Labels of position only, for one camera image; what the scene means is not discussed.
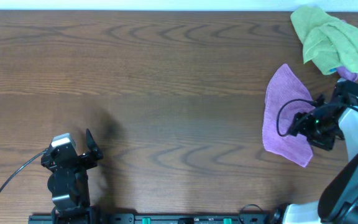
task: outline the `purple towel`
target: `purple towel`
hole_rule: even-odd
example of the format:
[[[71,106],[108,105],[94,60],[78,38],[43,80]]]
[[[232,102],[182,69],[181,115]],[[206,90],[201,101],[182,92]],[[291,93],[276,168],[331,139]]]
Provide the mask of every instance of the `purple towel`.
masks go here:
[[[350,80],[352,82],[356,82],[358,80],[358,73],[349,71],[345,66],[336,68],[336,71],[346,80]]]
[[[287,64],[274,74],[266,89],[262,140],[266,151],[281,155],[299,166],[306,167],[313,156],[303,135],[280,137],[276,130],[277,113],[288,101],[302,98],[312,100],[309,91],[292,73]],[[293,102],[280,115],[280,132],[285,133],[297,112],[309,112],[314,107],[305,102]]]

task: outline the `green towel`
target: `green towel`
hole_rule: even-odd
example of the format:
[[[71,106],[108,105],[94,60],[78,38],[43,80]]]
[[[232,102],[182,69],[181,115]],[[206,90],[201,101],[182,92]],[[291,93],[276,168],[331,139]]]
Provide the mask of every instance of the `green towel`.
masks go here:
[[[303,44],[303,63],[312,60],[324,75],[340,66],[358,73],[358,28],[318,7],[299,8],[291,21]]]

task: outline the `wire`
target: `wire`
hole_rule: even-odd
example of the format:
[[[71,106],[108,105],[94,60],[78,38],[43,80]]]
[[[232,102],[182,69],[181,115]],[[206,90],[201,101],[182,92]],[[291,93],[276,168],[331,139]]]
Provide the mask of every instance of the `wire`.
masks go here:
[[[290,103],[296,102],[296,101],[306,102],[306,103],[309,103],[309,104],[312,105],[312,106],[313,106],[314,103],[315,103],[314,101],[304,100],[304,99],[294,99],[294,100],[290,100],[290,101],[286,102],[286,103],[280,108],[280,110],[278,111],[278,114],[277,114],[277,122],[276,122],[277,134],[278,134],[279,136],[281,136],[281,137],[285,137],[285,136],[289,135],[289,134],[291,133],[291,131],[290,131],[290,129],[288,128],[288,131],[287,131],[285,134],[282,134],[282,133],[280,132],[280,128],[279,128],[279,126],[278,126],[278,124],[279,124],[279,122],[280,122],[280,114],[281,114],[281,112],[283,111],[283,109],[284,109],[287,105],[289,105]]]
[[[34,156],[33,158],[31,158],[29,161],[27,161],[25,164],[23,164],[22,167],[18,168],[6,181],[5,183],[1,186],[0,188],[0,193],[2,192],[2,190],[4,190],[4,188],[6,187],[6,185],[9,183],[9,181],[12,180],[13,177],[16,176],[16,174],[18,174],[23,168],[25,168],[27,165],[29,165],[32,161],[34,161],[36,158],[38,158],[41,155],[44,155],[46,153],[46,150],[38,153],[36,156]]]
[[[256,204],[248,204],[248,205],[244,206],[244,207],[240,210],[239,216],[238,216],[238,220],[239,220],[239,222],[240,222],[241,224],[244,224],[244,220],[242,220],[242,219],[240,218],[240,215],[241,215],[242,212],[243,212],[246,208],[248,208],[248,207],[257,207],[257,208],[259,208],[259,210],[260,210],[261,212],[264,212],[264,210],[261,209],[261,208],[260,208],[258,205],[256,205]]]
[[[328,107],[332,107],[332,106],[344,106],[344,107],[346,107],[346,108],[350,108],[350,109],[352,109],[352,110],[358,112],[358,108],[356,108],[356,107],[354,107],[354,106],[351,106],[351,105],[347,105],[347,104],[345,104],[345,103],[329,103],[329,104],[326,104],[326,105],[323,105],[323,106],[320,106],[320,107],[318,107],[318,108],[315,108],[315,109],[311,110],[309,113],[307,113],[307,114],[305,114],[304,116],[302,116],[302,118],[299,119],[299,120],[295,123],[295,125],[293,126],[292,129],[288,128],[287,132],[286,132],[285,134],[282,134],[282,133],[280,133],[280,128],[279,128],[279,126],[278,126],[278,122],[279,122],[279,120],[280,120],[280,113],[281,113],[281,111],[284,109],[284,107],[285,107],[286,105],[288,105],[289,103],[292,103],[292,102],[294,102],[294,101],[304,101],[304,102],[310,103],[311,105],[314,103],[313,101],[307,101],[307,100],[303,100],[303,99],[295,99],[295,100],[291,100],[291,101],[286,102],[286,103],[280,108],[280,110],[278,111],[278,115],[277,115],[277,126],[276,126],[276,128],[277,128],[277,134],[278,134],[279,136],[281,136],[281,137],[285,137],[285,136],[289,135],[289,134],[290,134],[297,126],[299,126],[308,116],[310,116],[311,114],[315,113],[316,111],[322,110],[322,109],[324,109],[324,108],[328,108]]]

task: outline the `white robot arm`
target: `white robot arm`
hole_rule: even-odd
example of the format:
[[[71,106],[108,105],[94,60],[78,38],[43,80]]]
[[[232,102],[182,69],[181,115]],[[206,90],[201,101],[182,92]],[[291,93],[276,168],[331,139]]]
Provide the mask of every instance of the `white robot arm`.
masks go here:
[[[354,88],[355,86],[358,87],[358,84],[351,83],[350,81],[347,81],[347,83],[338,83],[338,85],[342,85],[342,87],[345,85],[347,89],[345,88],[341,90],[345,92],[348,92],[349,88]],[[358,223],[358,211],[357,209],[355,209],[358,206],[358,197],[349,196],[350,192],[356,193],[356,191],[358,191],[358,184],[351,184],[352,181],[353,184],[355,181],[358,181],[358,174],[356,174],[358,164],[356,165],[355,162],[358,161],[358,111],[347,108],[345,110],[342,109],[342,111],[335,112],[331,110],[330,113],[332,113],[331,115],[334,115],[333,118],[337,118],[336,124],[337,126],[339,126],[339,129],[342,132],[341,134],[343,134],[342,137],[346,141],[347,154],[349,156],[350,163],[334,180],[334,182],[336,183],[332,182],[331,185],[324,191],[324,194],[321,196],[319,201],[302,205],[288,205],[283,214],[282,223],[284,224]],[[327,130],[334,133],[336,131],[333,128],[328,128]],[[310,140],[311,142],[313,139],[319,138],[316,138],[315,133],[316,130],[309,130],[309,132],[305,132],[302,134],[306,135],[308,137],[308,140]],[[343,186],[342,189],[338,189],[338,183],[341,184],[340,188]],[[334,195],[332,196],[332,198],[328,198],[331,197],[333,191],[335,190],[342,194],[339,195],[338,193],[338,195]],[[334,208],[335,206],[328,205],[329,203],[343,203],[343,206],[340,207],[340,205],[335,205],[337,206],[337,208]]]

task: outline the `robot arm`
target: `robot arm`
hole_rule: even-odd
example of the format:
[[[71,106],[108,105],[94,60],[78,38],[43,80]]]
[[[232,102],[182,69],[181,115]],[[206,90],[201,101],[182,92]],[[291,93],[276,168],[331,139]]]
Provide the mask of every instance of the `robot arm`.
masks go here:
[[[349,105],[358,102],[358,84],[350,81],[338,83],[331,102]],[[294,123],[304,115],[297,114]],[[293,135],[304,134],[312,145],[325,150],[332,149],[335,138],[344,138],[349,163],[326,188],[319,201],[289,205],[282,223],[358,223],[358,112],[333,107],[314,114],[308,120],[322,122],[319,126],[303,123],[301,127],[308,128],[295,128]]]

